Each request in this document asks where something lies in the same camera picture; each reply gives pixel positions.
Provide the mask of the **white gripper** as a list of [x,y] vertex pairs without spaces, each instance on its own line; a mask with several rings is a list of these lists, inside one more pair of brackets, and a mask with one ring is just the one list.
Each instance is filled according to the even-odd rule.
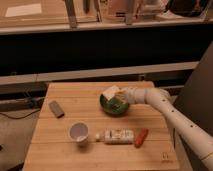
[[128,87],[126,88],[119,88],[116,91],[115,98],[119,100],[127,100],[130,104],[144,104],[145,103],[145,96],[146,90],[136,87]]

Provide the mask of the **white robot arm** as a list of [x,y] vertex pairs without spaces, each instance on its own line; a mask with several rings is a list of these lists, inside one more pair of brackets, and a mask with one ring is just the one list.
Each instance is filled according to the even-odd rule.
[[209,171],[213,171],[213,137],[188,119],[168,100],[169,93],[159,88],[126,87],[116,96],[129,104],[149,104],[172,124]]

